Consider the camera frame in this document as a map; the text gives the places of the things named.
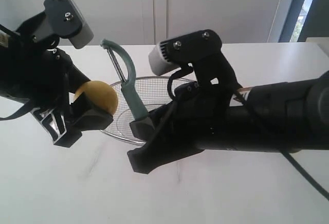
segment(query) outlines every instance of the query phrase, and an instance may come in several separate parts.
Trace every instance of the white wall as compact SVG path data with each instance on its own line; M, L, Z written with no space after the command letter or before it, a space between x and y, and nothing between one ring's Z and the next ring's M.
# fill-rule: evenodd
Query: white wall
M120 44L153 44L194 30L224 43L275 42L291 0L75 0L94 31ZM0 22L15 28L43 10L43 0L0 0Z

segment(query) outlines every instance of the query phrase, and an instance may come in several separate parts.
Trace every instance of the screw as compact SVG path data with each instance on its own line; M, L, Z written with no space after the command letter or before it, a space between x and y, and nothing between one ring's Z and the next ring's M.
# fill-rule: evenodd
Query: screw
M208 32L204 32L204 33L202 34L202 37L203 37L204 39L208 39L209 36L210 36L210 35L209 35Z
M181 47L181 42L180 41L174 42L173 46L174 46L174 49L179 50Z
M65 19L66 19L67 21L72 20L72 18L73 18L73 15L72 15L70 12L67 12L67 13L65 14Z

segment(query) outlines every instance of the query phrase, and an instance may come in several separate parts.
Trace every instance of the white table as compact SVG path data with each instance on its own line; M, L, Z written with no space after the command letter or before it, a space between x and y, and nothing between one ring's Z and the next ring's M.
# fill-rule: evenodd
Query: white table
M153 46L125 46L139 76ZM105 50L62 47L91 79L118 80ZM329 58L313 43L223 46L239 82L253 86L317 78ZM0 116L19 104L0 99ZM280 155L205 151L133 173L134 146L85 132L53 146L31 115L0 125L0 223L329 223L329 203ZM295 158L329 190L329 152Z

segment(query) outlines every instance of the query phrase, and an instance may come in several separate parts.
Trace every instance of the wire mesh basket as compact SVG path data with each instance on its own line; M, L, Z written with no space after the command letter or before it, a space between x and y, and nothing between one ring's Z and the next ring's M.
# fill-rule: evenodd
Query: wire mesh basket
M136 79L136 91L148 111L171 101L167 93L168 79L168 77L142 77ZM177 86L190 81L188 79L174 80L172 89L174 90ZM145 142L135 138L130 130L129 123L134 120L134 117L121 92L121 82L116 82L111 86L118 94L119 105L116 113L113 115L113 122L102 132L126 143L144 145Z

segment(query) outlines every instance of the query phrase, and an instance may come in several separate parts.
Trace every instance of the black cable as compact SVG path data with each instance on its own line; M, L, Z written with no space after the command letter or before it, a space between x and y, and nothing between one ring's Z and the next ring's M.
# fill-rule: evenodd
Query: black cable
M0 24L0 30L2 30L4 33L6 33L7 35L11 36L13 39L17 40L17 41L21 41L21 37L16 34L15 32L11 31L10 29L8 29L7 27L3 26L2 24Z
M263 133L273 136L267 127L263 124L261 118L250 105L250 103L244 99L244 97L235 89L228 87L233 91L236 97L241 101L244 107L247 109L251 117L257 122L258 127ZM292 156L285 150L279 149L279 152L292 164L292 166L313 186L325 199L329 201L329 192L325 190Z

